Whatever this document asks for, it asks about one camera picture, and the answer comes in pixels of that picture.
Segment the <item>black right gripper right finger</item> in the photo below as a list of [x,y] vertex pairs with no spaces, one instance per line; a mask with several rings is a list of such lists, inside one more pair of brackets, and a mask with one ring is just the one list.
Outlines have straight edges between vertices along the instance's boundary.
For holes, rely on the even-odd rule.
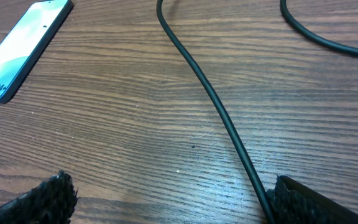
[[358,214],[281,175],[275,188],[267,191],[276,223],[358,224]]

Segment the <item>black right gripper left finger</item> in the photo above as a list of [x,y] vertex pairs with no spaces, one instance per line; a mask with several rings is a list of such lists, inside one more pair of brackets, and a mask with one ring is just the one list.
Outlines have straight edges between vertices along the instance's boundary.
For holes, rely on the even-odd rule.
[[69,174],[60,170],[36,188],[0,206],[0,224],[68,224],[78,201]]

